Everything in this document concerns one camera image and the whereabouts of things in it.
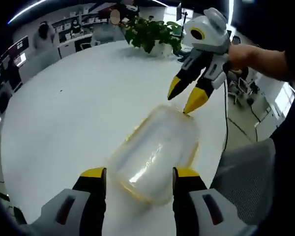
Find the plastic container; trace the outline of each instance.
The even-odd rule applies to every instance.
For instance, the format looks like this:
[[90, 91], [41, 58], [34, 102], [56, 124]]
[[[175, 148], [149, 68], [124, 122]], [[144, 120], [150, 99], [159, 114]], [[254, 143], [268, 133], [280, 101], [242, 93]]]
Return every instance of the plastic container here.
[[161, 105], [110, 157], [107, 174], [138, 200], [165, 204], [173, 195], [173, 167], [189, 167], [198, 144], [195, 121]]

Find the floor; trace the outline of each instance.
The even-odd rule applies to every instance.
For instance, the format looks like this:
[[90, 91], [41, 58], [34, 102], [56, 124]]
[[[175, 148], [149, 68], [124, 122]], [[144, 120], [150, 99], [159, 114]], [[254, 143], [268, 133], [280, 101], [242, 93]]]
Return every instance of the floor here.
[[[253, 116], [249, 108], [241, 108], [238, 105], [233, 104], [233, 100], [229, 98], [229, 111], [228, 111], [228, 141], [226, 150], [232, 150], [244, 145], [254, 143], [256, 141], [256, 131], [254, 128], [257, 119]], [[7, 191], [4, 186], [4, 180], [1, 168], [0, 159], [0, 192], [7, 195]], [[3, 201], [4, 207], [10, 211], [13, 216], [12, 206], [9, 202]]]

